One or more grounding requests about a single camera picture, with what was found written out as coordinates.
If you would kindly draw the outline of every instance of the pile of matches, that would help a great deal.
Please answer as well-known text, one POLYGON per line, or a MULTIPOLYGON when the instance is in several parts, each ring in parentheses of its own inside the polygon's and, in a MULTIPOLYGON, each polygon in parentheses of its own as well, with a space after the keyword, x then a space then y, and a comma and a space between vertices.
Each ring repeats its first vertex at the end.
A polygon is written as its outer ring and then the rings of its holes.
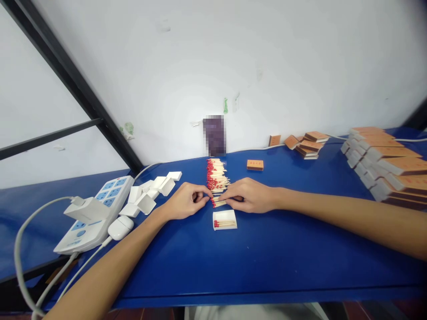
POLYGON ((219 196, 222 192, 227 189, 227 185, 230 184, 230 180, 224 175, 227 170, 224 169, 224 163, 219 159, 207 159, 208 162, 208 173, 207 173, 207 184, 208 189, 212 191, 213 198, 211 199, 213 207, 220 207, 225 205, 225 201, 218 201, 219 196))
POLYGON ((219 228, 219 227, 231 227, 231 226, 235 226, 236 222, 234 220, 215 220, 213 222, 213 226, 215 228, 219 228))

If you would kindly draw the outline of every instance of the metal bar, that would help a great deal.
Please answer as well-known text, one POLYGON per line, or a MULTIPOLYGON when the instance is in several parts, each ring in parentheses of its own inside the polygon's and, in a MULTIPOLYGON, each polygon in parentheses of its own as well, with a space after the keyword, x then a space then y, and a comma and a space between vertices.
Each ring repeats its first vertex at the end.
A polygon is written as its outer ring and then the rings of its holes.
POLYGON ((68 127, 62 130, 58 130, 52 133, 45 134, 44 136, 40 136, 37 138, 33 138, 24 142, 20 142, 5 148, 0 149, 0 160, 6 159, 8 157, 17 155, 18 153, 33 149, 35 147, 39 147, 46 143, 55 141, 59 138, 69 136, 70 134, 79 132, 81 130, 93 127, 97 124, 102 123, 102 119, 93 119, 86 121, 81 124, 76 124, 75 126, 68 127))
MULTIPOLYGON (((69 258, 70 256, 62 255, 52 261, 46 262, 44 264, 40 264, 27 271, 24 271, 24 279, 25 281, 28 281, 30 279, 33 279, 47 272, 53 272, 55 271, 55 269, 65 265, 69 260, 69 258)), ((18 280, 16 278, 16 274, 13 274, 11 276, 5 277, 0 280, 0 288, 4 288, 6 286, 17 286, 17 285, 18 285, 18 280)))
POLYGON ((427 98, 420 104, 414 113, 402 124, 404 127, 423 131, 427 128, 427 98))
POLYGON ((96 97, 71 58, 65 52, 37 8, 30 0, 0 0, 11 17, 71 92, 91 119, 102 118, 97 127, 134 172, 143 165, 96 97))

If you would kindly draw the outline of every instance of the blue power outlet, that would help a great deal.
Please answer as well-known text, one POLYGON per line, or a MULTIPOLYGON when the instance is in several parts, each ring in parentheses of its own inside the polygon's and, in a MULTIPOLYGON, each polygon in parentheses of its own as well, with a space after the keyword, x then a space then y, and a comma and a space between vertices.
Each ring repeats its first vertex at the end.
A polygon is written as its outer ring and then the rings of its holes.
POLYGON ((106 184, 106 185, 102 188, 102 190, 110 189, 113 185, 114 185, 114 181, 113 181, 113 182, 110 182, 109 184, 106 184))
POLYGON ((112 197, 112 196, 117 196, 117 194, 119 193, 121 188, 117 188, 117 189, 113 189, 110 191, 110 194, 108 195, 107 198, 112 197))
POLYGON ((105 198, 105 196, 108 194, 108 191, 105 191, 103 193, 100 193, 99 195, 97 195, 97 200, 102 200, 105 198))
POLYGON ((116 183, 116 187, 118 187, 119 185, 124 185, 125 181, 126 181, 126 179, 118 180, 117 183, 116 183))
POLYGON ((84 224, 83 222, 77 221, 76 225, 71 230, 77 230, 77 229, 84 228, 85 225, 86 224, 84 224))
POLYGON ((103 202, 103 204, 105 204, 107 207, 111 207, 115 199, 116 198, 107 199, 103 202))

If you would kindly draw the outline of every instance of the open matchbox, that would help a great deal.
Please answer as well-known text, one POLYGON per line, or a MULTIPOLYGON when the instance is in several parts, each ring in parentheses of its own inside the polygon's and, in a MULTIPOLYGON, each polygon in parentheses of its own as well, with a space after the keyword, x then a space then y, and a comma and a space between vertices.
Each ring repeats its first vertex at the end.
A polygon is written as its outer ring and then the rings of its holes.
POLYGON ((237 229, 237 221, 236 221, 236 215, 234 214, 234 210, 224 210, 224 211, 218 211, 214 212, 212 214, 212 225, 213 229, 216 230, 227 230, 227 229, 237 229), (227 225, 223 227, 215 227, 215 220, 218 222, 221 222, 223 220, 232 220, 235 222, 233 225, 227 225))

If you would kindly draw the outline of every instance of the white cable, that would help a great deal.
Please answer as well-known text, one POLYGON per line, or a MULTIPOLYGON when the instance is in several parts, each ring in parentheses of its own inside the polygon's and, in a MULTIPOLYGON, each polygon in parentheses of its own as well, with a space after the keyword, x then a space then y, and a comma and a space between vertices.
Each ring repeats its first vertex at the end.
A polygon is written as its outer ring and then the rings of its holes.
POLYGON ((65 289, 62 291, 61 295, 58 298, 58 301, 62 298, 62 296, 67 292, 68 288, 70 287, 70 285, 73 283, 73 281, 77 278, 77 276, 80 274, 80 272, 86 267, 86 265, 89 263, 90 260, 92 260, 92 258, 106 245, 108 245, 110 243, 110 241, 112 240, 112 237, 108 237, 107 240, 105 240, 100 246, 99 248, 90 256, 90 258, 85 262, 84 265, 81 266, 81 268, 77 271, 77 273, 74 275, 73 278, 71 278, 71 280, 68 282, 67 286, 65 287, 65 289))
POLYGON ((19 228, 18 234, 16 235, 16 239, 15 239, 15 247, 13 250, 13 258, 15 261, 15 270, 16 270, 16 278, 18 279, 18 286, 19 286, 19 289, 21 290, 22 296, 24 297, 26 304, 30 307, 31 310, 33 310, 39 316, 44 316, 45 313, 43 312, 43 310, 41 310, 39 307, 36 306, 36 304, 34 303, 34 301, 32 300, 32 298, 30 296, 30 293, 28 292, 27 287, 25 286, 25 279, 24 279, 24 273, 22 271, 22 261, 21 261, 21 255, 20 255, 22 235, 23 235, 24 230, 27 227, 27 225, 31 222, 31 220, 34 219, 34 217, 40 211, 42 211, 44 208, 46 208, 47 206, 49 206, 55 202, 58 202, 61 200, 68 200, 68 199, 74 199, 74 197, 68 196, 68 197, 58 198, 58 199, 55 199, 55 200, 52 200, 52 201, 46 203, 45 205, 41 206, 40 208, 38 208, 32 215, 30 215, 30 217, 28 217, 28 219, 19 228))
MULTIPOLYGON (((62 276, 62 274, 67 270, 67 268, 70 266, 70 264, 74 261, 74 259, 79 255, 79 252, 74 252, 70 258, 68 259, 67 263, 62 267, 62 269, 58 272, 58 274, 53 278, 53 280, 49 283, 49 285, 46 287, 46 289, 41 294, 40 298, 38 299, 36 306, 41 307, 43 304, 44 299, 48 295, 50 289, 55 285, 55 283, 58 281, 58 279, 62 276)), ((37 320, 37 313, 32 312, 31 320, 37 320)))
POLYGON ((145 170, 147 170, 148 168, 151 168, 152 166, 154 166, 154 165, 156 165, 156 164, 161 164, 161 163, 166 163, 166 162, 156 162, 156 163, 154 163, 154 164, 150 164, 149 166, 146 166, 144 169, 142 169, 142 171, 140 172, 140 173, 138 173, 138 175, 135 177, 135 181, 136 181, 136 179, 138 179, 139 178, 139 176, 145 171, 145 170))
POLYGON ((249 149, 241 149, 241 150, 236 150, 236 151, 232 151, 232 152, 229 152, 229 153, 240 152, 240 151, 250 151, 250 150, 267 150, 267 149, 277 148, 277 147, 281 147, 281 146, 284 146, 284 144, 277 144, 277 145, 275 145, 275 146, 265 147, 265 148, 249 148, 249 149))
POLYGON ((395 139, 395 141, 402 141, 402 142, 422 142, 427 141, 426 139, 418 139, 418 140, 411 140, 411 139, 395 139))

